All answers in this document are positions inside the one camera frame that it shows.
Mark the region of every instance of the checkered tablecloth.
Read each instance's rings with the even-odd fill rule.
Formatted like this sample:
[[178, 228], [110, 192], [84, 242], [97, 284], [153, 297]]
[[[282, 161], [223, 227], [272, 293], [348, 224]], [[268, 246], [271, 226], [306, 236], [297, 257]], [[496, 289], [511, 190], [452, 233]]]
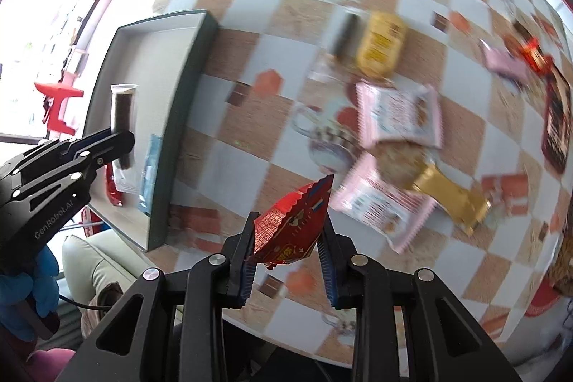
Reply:
[[[545, 91], [520, 93], [482, 65], [479, 40], [503, 45], [520, 20], [571, 82], [563, 25], [544, 0], [156, 0], [156, 12], [208, 9], [221, 31], [181, 141], [167, 245], [148, 256], [166, 271], [192, 266], [288, 191], [329, 171], [340, 183], [360, 153], [353, 81], [323, 80], [331, 22], [344, 8], [380, 9], [410, 27], [396, 86], [440, 92], [439, 167], [466, 188], [486, 174], [526, 172], [529, 210], [469, 238], [437, 210], [402, 255], [373, 229], [332, 211], [334, 229], [390, 269], [433, 269], [500, 345], [514, 331], [551, 261], [573, 186], [541, 152]], [[540, 240], [542, 224], [549, 233]], [[272, 271], [226, 318], [282, 347], [352, 361], [352, 313], [334, 311], [316, 254]], [[400, 352], [405, 351], [398, 319]]]

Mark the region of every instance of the yellow snack package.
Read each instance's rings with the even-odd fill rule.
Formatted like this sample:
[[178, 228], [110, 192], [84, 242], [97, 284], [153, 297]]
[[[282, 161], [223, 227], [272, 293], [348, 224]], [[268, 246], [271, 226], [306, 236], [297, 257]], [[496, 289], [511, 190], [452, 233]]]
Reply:
[[398, 63], [407, 31], [398, 15], [372, 12], [356, 54], [360, 71], [370, 78], [390, 75]]

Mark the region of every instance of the gold candy bar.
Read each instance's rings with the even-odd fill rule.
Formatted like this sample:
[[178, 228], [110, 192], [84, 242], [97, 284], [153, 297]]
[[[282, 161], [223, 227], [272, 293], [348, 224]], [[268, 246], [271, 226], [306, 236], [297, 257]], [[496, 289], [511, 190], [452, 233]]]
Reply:
[[478, 189], [468, 190], [455, 184], [440, 172], [435, 164], [426, 165], [412, 188], [439, 202], [454, 223], [467, 235], [473, 235], [492, 206]]

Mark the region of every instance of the metal screw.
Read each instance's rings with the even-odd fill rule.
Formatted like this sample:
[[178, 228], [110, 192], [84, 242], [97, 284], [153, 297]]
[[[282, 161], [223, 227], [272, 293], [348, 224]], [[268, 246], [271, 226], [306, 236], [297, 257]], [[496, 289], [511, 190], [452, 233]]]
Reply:
[[434, 280], [434, 273], [430, 269], [422, 269], [418, 271], [418, 278], [424, 282], [431, 282]]
[[350, 258], [350, 261], [355, 266], [365, 266], [368, 264], [368, 258], [363, 254], [355, 254], [352, 258]]
[[154, 267], [150, 267], [149, 269], [145, 269], [143, 271], [143, 278], [145, 280], [155, 280], [159, 277], [159, 269]]
[[223, 262], [225, 262], [226, 259], [227, 258], [225, 258], [222, 254], [214, 254], [213, 256], [210, 256], [209, 264], [212, 264], [213, 266], [220, 266], [223, 264]]

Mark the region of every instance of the gloved hand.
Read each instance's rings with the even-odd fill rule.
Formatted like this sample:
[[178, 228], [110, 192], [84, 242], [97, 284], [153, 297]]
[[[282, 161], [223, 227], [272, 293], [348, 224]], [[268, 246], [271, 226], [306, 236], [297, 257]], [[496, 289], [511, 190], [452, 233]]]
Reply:
[[24, 273], [0, 275], [0, 324], [19, 340], [33, 341], [36, 335], [14, 305], [26, 299], [31, 292], [40, 317], [55, 311], [59, 301], [59, 287], [55, 279], [58, 272], [58, 261], [46, 246], [36, 257], [33, 277]]

